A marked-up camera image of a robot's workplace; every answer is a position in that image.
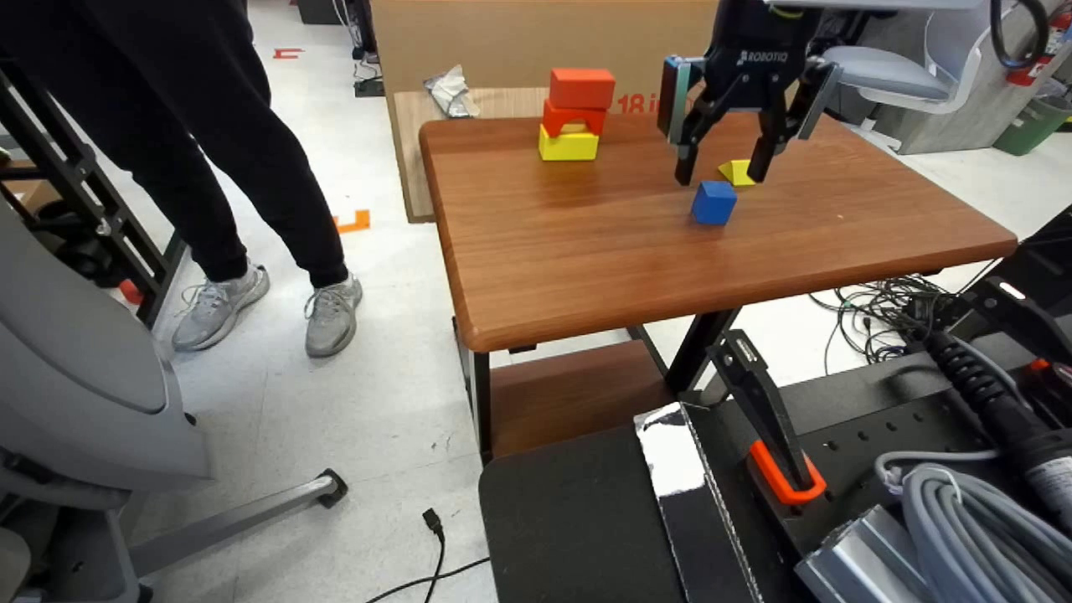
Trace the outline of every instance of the cable bundle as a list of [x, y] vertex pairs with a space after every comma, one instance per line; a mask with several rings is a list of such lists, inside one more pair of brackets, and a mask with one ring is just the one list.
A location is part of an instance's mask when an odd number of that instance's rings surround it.
[[1072, 600], [1072, 539], [991, 483], [924, 462], [902, 505], [940, 600]]
[[816, 305], [834, 311], [834, 330], [823, 345], [823, 372], [831, 372], [831, 345], [842, 334], [868, 366], [909, 355], [899, 324], [912, 324], [923, 337], [946, 330], [943, 307], [955, 298], [924, 279], [868, 280], [834, 289], [838, 303], [808, 296]]

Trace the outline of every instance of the table leg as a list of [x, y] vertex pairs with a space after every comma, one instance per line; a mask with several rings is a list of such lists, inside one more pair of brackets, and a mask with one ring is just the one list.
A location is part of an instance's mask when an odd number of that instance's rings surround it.
[[459, 322], [452, 324], [455, 324], [469, 412], [475, 419], [481, 459], [488, 462], [493, 459], [493, 355], [472, 352], [459, 334]]
[[708, 350], [715, 345], [715, 337], [722, 337], [736, 322], [736, 311], [740, 307], [710, 311], [710, 316], [695, 317], [692, 333], [683, 334], [683, 343], [666, 368], [666, 388], [675, 398], [696, 385], [705, 362], [708, 362]]
[[656, 343], [650, 343], [650, 333], [644, 324], [630, 324], [627, 333], [630, 333], [630, 337], [644, 343], [644, 350], [650, 352], [650, 362], [656, 362], [656, 368], [666, 376], [666, 362], [664, 362]]

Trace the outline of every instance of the person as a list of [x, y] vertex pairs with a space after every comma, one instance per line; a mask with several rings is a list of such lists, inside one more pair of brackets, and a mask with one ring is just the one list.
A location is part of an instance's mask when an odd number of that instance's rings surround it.
[[329, 201], [298, 136], [272, 110], [264, 63], [239, 0], [0, 0], [0, 50], [46, 86], [91, 142], [156, 198], [204, 273], [176, 330], [177, 352], [218, 345], [270, 296], [204, 155], [258, 208], [312, 280], [304, 352], [357, 334]]
[[357, 60], [357, 98], [381, 98], [381, 67], [378, 67], [378, 44], [372, 26], [369, 0], [350, 3], [359, 44], [352, 50]]

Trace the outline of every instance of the metal frame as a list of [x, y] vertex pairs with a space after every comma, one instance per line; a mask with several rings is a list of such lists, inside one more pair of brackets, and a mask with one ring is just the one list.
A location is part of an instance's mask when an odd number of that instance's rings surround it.
[[633, 343], [644, 343], [648, 355], [656, 362], [659, 376], [666, 376], [666, 362], [656, 350], [656, 343], [650, 343], [648, 330], [644, 324], [633, 324], [627, 330]]
[[0, 56], [0, 124], [37, 169], [7, 171], [0, 173], [0, 183], [46, 177], [86, 223], [99, 223], [100, 242], [108, 251], [115, 251], [143, 296], [138, 317], [150, 324], [160, 311], [186, 246], [172, 238], [167, 251], [160, 255], [100, 171], [95, 148], [79, 136], [64, 110], [7, 56]]
[[132, 551], [126, 532], [117, 529], [117, 512], [62, 509], [64, 529], [56, 532], [46, 556], [46, 563], [54, 565], [46, 595], [108, 603], [150, 600], [150, 589], [138, 585], [138, 579], [147, 579], [290, 512], [309, 505], [333, 509], [340, 500], [347, 500], [347, 494], [350, 487], [342, 483], [342, 476], [324, 470], [312, 483], [218, 512], [177, 532], [158, 536], [138, 551]]
[[708, 350], [736, 322], [740, 307], [696, 316], [692, 333], [683, 334], [672, 368], [666, 392], [675, 398], [692, 394], [705, 376]]
[[475, 423], [481, 459], [493, 462], [493, 355], [472, 352], [459, 333], [459, 317], [452, 317], [466, 394]]

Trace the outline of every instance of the toy block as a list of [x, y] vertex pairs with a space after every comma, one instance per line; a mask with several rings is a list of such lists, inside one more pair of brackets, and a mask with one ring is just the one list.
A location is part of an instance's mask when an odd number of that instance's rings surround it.
[[599, 155], [599, 136], [589, 130], [563, 130], [561, 136], [552, 136], [543, 124], [540, 124], [540, 158], [543, 162], [596, 162]]
[[608, 110], [612, 101], [611, 72], [557, 67], [550, 72], [550, 101], [557, 106]]
[[695, 198], [695, 220], [723, 228], [736, 208], [736, 192], [727, 180], [705, 180]]
[[753, 188], [759, 180], [746, 173], [750, 162], [727, 162], [716, 169], [735, 188]]
[[577, 110], [577, 106], [557, 106], [552, 101], [543, 101], [543, 126], [552, 136], [563, 130], [589, 130], [602, 136], [608, 110]]

